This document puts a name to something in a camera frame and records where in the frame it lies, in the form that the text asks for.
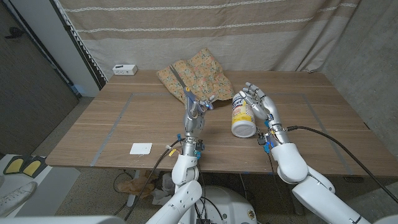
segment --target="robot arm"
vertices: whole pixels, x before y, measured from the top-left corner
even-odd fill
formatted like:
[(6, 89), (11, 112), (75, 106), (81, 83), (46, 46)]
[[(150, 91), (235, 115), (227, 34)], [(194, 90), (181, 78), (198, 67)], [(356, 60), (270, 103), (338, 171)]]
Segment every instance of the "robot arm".
[(166, 223), (176, 224), (192, 209), (200, 199), (202, 189), (197, 182), (199, 171), (197, 168), (197, 151), (203, 150), (204, 145), (199, 140), (199, 134), (205, 125), (206, 110), (212, 110), (211, 96), (208, 100), (196, 100), (196, 96), (185, 87), (187, 109), (184, 115), (185, 140), (182, 142), (182, 153), (173, 167), (172, 180), (175, 183), (174, 196), (148, 220), (147, 224)]
[(335, 195), (333, 184), (325, 176), (307, 165), (282, 128), (274, 102), (257, 86), (246, 85), (248, 88), (243, 88), (239, 94), (268, 127), (268, 132), (260, 136), (259, 143), (271, 145), (271, 154), (278, 162), (279, 177), (288, 184), (297, 184), (293, 189), (296, 198), (327, 223), (369, 223)]
[(174, 196), (151, 217), (147, 224), (176, 224), (201, 197), (201, 186), (193, 180), (179, 188)]

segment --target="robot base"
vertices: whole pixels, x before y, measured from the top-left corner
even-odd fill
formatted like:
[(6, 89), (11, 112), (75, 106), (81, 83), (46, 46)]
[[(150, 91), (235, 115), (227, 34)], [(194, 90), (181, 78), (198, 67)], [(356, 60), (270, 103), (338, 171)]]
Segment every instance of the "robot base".
[[(256, 214), (254, 213), (252, 205), (235, 191), (227, 189), (226, 187), (206, 186), (206, 198), (217, 206), (221, 216), (223, 216), (225, 224), (257, 224)], [(197, 206), (199, 212), (201, 212), (203, 203), (200, 200), (197, 202)], [(205, 208), (207, 211), (207, 219), (210, 219), (210, 223), (223, 223), (216, 208), (209, 201), (206, 201)], [(179, 223), (197, 223), (195, 207), (189, 209)]]

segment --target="table leg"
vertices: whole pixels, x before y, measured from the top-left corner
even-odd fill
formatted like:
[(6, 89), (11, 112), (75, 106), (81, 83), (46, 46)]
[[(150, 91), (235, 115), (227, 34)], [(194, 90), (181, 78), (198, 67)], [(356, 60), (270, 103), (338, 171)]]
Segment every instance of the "table leg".
[[(139, 170), (136, 170), (134, 173), (134, 178), (137, 179), (138, 177), (139, 177)], [(127, 204), (126, 204), (127, 207), (131, 208), (135, 199), (136, 199), (135, 195), (132, 194), (129, 195), (129, 197), (127, 198)]]

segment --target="white bottle cap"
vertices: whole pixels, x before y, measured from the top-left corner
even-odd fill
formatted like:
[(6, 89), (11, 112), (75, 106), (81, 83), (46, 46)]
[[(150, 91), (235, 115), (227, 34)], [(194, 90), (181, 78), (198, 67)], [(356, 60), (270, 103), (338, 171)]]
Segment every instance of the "white bottle cap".
[(232, 124), (232, 133), (239, 138), (248, 138), (253, 136), (257, 129), (256, 125), (250, 121), (237, 121)]

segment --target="beige curtain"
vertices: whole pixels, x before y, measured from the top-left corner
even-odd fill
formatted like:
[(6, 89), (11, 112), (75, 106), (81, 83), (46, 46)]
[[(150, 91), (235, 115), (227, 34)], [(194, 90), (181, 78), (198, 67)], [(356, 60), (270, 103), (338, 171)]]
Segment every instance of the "beige curtain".
[(225, 70), (317, 69), (359, 0), (59, 0), (110, 77), (160, 70), (207, 47)]

